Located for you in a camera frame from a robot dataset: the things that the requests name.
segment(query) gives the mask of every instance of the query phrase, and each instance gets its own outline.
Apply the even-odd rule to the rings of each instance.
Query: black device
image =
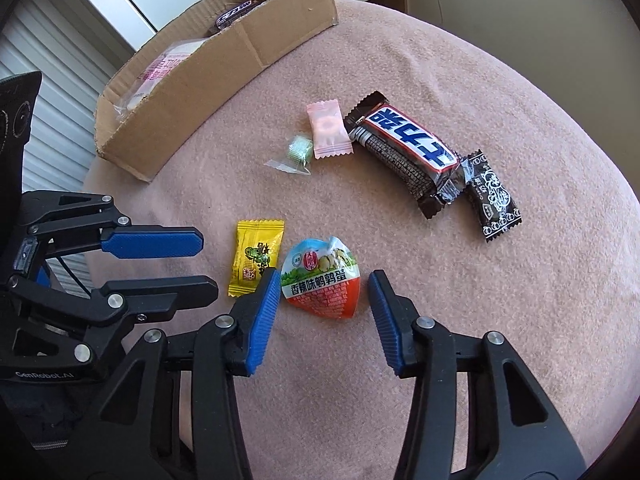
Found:
[[[167,336],[150,328],[125,354],[122,337],[134,324],[207,306],[218,296],[216,283],[207,276],[107,282],[79,298],[50,286],[47,260],[89,250],[188,256],[202,248],[202,235],[132,226],[107,195],[21,193],[39,83],[39,73],[0,81],[7,116],[0,151],[7,183],[0,195],[7,212],[0,224],[2,478],[251,479],[233,377],[251,376],[262,362],[280,300],[278,271],[267,269],[253,294],[199,330]],[[382,270],[368,288],[388,364],[400,378],[416,379],[396,480],[574,480],[584,473],[566,426],[502,334],[449,332],[396,295]],[[193,374],[193,451],[178,437],[184,370]],[[451,474],[457,372],[469,377],[470,431],[466,467]],[[15,399],[25,392],[41,406],[76,404],[58,445],[39,445],[42,424],[16,416]],[[582,478],[605,478],[603,463]]]

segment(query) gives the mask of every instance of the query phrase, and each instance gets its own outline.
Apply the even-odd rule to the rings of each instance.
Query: metal pin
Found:
[[[120,308],[124,304],[124,298],[119,294],[111,294],[107,298],[107,303],[111,308]]]
[[[216,318],[216,326],[218,328],[229,328],[230,326],[233,326],[235,322],[236,320],[233,319],[231,316],[228,316],[227,314],[218,316]]]
[[[160,332],[157,328],[152,328],[151,330],[147,330],[145,332],[144,337],[147,343],[157,343],[162,337],[162,332]]]
[[[492,343],[494,345],[501,345],[502,343],[504,343],[504,336],[500,332],[489,332],[486,335],[486,338],[488,339],[489,343]]]
[[[85,363],[91,358],[91,350],[87,345],[79,344],[74,349],[74,355],[78,361]]]
[[[415,320],[415,323],[420,328],[433,328],[434,326],[436,326],[436,322],[427,316],[420,316]]]

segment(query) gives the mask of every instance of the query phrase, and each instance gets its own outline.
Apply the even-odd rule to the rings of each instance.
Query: black cable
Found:
[[[80,286],[80,288],[86,292],[87,296],[91,297],[89,289],[84,286],[83,282],[78,280],[78,277],[73,273],[71,269],[69,269],[69,266],[65,263],[65,261],[60,256],[56,256],[56,260],[59,261],[60,265],[62,265],[62,268],[66,270],[68,275],[74,279],[74,281]]]

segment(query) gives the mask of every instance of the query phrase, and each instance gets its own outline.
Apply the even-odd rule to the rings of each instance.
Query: red logo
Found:
[[[302,264],[306,270],[314,270],[318,266],[318,255],[315,251],[307,251],[302,257]]]

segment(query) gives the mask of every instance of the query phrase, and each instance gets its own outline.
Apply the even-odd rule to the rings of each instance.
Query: white label with blue text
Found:
[[[437,173],[458,163],[455,153],[438,137],[389,105],[379,108],[364,120]]]

